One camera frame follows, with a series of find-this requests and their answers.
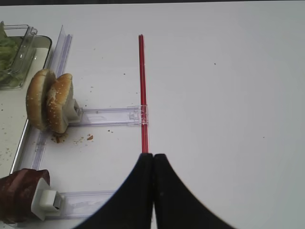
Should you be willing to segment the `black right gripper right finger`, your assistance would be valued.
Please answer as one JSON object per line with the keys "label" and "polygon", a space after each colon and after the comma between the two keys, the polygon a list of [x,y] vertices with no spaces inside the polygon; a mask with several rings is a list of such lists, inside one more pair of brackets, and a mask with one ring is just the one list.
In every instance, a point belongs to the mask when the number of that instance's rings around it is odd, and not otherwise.
{"label": "black right gripper right finger", "polygon": [[159,229],[231,229],[184,185],[165,154],[154,156],[154,207]]}

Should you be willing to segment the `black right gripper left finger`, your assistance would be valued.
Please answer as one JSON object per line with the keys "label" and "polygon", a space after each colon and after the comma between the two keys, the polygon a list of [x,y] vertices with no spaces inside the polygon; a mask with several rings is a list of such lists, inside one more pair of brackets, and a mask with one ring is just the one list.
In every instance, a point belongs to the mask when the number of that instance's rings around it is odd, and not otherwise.
{"label": "black right gripper left finger", "polygon": [[153,209],[153,155],[141,153],[112,197],[77,229],[149,229]]}

